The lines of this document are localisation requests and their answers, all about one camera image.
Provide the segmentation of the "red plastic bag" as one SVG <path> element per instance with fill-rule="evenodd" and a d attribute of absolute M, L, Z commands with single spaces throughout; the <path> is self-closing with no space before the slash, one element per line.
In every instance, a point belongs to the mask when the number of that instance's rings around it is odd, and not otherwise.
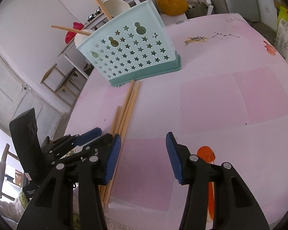
<path fill-rule="evenodd" d="M 79 22 L 73 23 L 73 29 L 82 30 L 83 28 L 84 28 L 84 25 L 82 23 L 79 23 Z M 75 32 L 68 31 L 65 36 L 65 43 L 68 44 L 75 36 L 76 36 Z"/>

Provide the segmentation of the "white door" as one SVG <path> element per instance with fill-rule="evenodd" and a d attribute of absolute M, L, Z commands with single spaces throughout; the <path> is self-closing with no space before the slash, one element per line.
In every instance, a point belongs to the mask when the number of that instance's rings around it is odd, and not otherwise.
<path fill-rule="evenodd" d="M 10 136 L 10 121 L 32 108 L 35 109 L 38 139 L 52 137 L 62 114 L 35 94 L 0 55 L 0 129 Z"/>

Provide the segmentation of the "mint green utensil holder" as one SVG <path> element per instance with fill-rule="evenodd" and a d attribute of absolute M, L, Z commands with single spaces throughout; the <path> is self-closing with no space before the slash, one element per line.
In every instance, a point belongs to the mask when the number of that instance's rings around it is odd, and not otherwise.
<path fill-rule="evenodd" d="M 152 0 L 113 18 L 77 49 L 113 87 L 181 69 L 181 57 Z"/>

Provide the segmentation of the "white rice bag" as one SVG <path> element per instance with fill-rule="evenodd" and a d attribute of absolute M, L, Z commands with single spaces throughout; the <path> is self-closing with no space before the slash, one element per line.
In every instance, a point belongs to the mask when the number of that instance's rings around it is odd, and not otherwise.
<path fill-rule="evenodd" d="M 275 48 L 288 64 L 288 9 L 280 5 Z"/>

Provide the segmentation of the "yellow plastic bag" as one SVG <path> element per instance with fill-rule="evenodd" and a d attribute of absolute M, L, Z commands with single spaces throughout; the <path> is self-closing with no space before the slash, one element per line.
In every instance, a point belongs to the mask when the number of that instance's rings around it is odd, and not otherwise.
<path fill-rule="evenodd" d="M 179 16 L 188 10 L 187 0 L 155 0 L 161 13 L 168 16 Z"/>

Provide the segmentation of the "wooden chair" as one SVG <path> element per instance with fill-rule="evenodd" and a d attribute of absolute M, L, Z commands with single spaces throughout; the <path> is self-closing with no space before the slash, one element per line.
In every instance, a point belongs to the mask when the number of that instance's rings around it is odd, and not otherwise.
<path fill-rule="evenodd" d="M 59 83 L 56 85 L 55 88 L 51 88 L 46 83 L 46 80 L 53 73 L 53 71 L 60 74 Z M 40 84 L 44 85 L 54 95 L 59 97 L 68 106 L 72 107 L 80 93 L 80 88 L 73 82 L 74 77 L 78 77 L 77 69 L 75 67 L 72 68 L 67 74 L 64 74 L 62 71 L 60 71 L 60 69 L 57 67 L 57 64 L 55 63 L 47 72 L 45 72 L 44 76 L 42 77 L 40 81 Z M 66 92 L 70 93 L 74 97 L 73 102 L 69 102 L 67 101 L 67 99 L 61 96 L 63 93 L 66 93 Z"/>

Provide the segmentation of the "small white ceramic spoon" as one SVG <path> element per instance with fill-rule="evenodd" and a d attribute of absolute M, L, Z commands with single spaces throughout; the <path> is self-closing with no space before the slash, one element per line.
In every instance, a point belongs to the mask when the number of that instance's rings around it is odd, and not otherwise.
<path fill-rule="evenodd" d="M 89 30 L 89 29 L 83 29 L 83 31 L 92 34 L 94 31 L 93 30 Z M 82 44 L 82 42 L 88 37 L 88 35 L 83 35 L 83 34 L 76 34 L 74 37 L 74 43 L 75 46 L 78 47 L 79 45 Z"/>

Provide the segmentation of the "pink patterned tablecloth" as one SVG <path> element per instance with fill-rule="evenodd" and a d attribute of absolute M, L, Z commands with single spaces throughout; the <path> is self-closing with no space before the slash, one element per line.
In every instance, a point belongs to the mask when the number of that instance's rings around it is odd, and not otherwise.
<path fill-rule="evenodd" d="M 174 176 L 166 135 L 206 163 L 230 163 L 270 226 L 288 210 L 288 64 L 239 14 L 215 14 L 165 26 L 179 71 L 140 81 L 109 203 L 107 227 L 180 229 L 188 185 Z M 130 83 L 113 87 L 95 68 L 67 133 L 108 133 Z M 213 228 L 209 183 L 206 228 Z"/>

